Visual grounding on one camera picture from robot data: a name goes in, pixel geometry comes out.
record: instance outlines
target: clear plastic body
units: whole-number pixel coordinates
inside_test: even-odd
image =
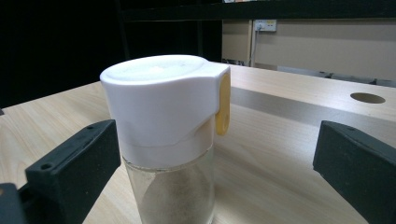
[[[143,224],[210,224],[215,201],[213,147],[177,167],[148,169],[125,161]]]

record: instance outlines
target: white electrical box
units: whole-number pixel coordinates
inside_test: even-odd
[[[276,20],[255,20],[254,30],[276,32]]]

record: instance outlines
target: yellow handle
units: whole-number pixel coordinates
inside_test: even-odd
[[[215,116],[218,135],[226,134],[230,124],[230,95],[231,76],[230,73],[226,73],[220,82],[219,112]]]

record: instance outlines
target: wooden tabletop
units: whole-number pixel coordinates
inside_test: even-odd
[[[350,97],[383,97],[367,104]],[[4,109],[0,183],[18,188],[24,169],[83,127],[109,119],[99,82]],[[353,126],[396,147],[396,89],[232,66],[231,123],[215,137],[213,223],[366,223],[315,171],[322,120]],[[140,223],[125,167],[85,223]]]

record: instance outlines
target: black shelf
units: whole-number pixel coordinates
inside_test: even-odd
[[[214,21],[255,19],[384,19],[396,18],[393,0],[268,0],[178,7],[126,9],[124,22]]]

